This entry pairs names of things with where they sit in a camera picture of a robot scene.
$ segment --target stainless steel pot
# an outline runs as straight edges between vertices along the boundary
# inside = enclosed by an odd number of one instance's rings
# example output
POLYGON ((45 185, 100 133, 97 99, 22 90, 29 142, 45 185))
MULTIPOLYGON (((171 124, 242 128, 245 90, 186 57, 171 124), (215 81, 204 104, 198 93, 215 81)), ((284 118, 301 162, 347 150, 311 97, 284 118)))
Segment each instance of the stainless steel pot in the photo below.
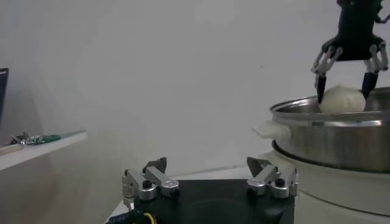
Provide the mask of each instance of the stainless steel pot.
POLYGON ((359 113, 321 113, 315 97, 271 108, 272 121, 255 130, 276 150, 308 163, 390 173, 390 88, 375 89, 359 113))

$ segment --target black platform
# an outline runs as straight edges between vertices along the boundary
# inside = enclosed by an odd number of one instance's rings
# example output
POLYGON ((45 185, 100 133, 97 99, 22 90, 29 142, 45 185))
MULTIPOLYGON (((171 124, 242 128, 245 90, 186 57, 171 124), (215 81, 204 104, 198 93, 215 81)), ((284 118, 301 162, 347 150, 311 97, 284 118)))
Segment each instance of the black platform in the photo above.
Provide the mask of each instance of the black platform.
POLYGON ((268 192, 254 200, 247 195, 246 181, 180 180, 176 200, 162 197, 158 189, 153 201, 136 199, 135 209, 150 212, 159 224, 294 223, 293 197, 281 200, 268 192))

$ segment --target pot handle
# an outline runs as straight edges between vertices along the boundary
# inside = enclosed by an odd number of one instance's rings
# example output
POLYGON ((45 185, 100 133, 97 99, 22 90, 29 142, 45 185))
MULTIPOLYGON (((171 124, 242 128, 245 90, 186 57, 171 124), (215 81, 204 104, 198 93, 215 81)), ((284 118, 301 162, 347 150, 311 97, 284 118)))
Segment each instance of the pot handle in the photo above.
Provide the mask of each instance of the pot handle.
POLYGON ((291 138, 290 128, 274 121, 266 121, 258 127, 252 127, 252 130, 265 139, 289 140, 291 138))

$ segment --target wire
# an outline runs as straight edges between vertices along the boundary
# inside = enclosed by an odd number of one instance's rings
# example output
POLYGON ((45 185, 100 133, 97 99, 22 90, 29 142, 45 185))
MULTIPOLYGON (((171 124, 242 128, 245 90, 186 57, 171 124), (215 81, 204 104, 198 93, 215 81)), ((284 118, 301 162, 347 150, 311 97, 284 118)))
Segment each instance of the wire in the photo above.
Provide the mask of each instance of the wire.
POLYGON ((157 219, 156 219, 156 216, 152 215, 153 216, 153 219, 154 219, 154 224, 157 224, 157 219))
POLYGON ((144 216, 148 217, 151 221, 151 224, 155 224, 152 214, 145 212, 144 216))

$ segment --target steamed bun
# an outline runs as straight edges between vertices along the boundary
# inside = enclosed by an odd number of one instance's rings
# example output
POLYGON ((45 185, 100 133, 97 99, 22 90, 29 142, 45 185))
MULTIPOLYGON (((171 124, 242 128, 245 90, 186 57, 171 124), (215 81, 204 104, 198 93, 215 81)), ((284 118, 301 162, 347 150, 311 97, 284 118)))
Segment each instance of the steamed bun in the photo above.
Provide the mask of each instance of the steamed bun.
POLYGON ((326 90, 319 108, 323 113, 350 113, 362 112, 365 106, 359 90, 338 85, 326 90))

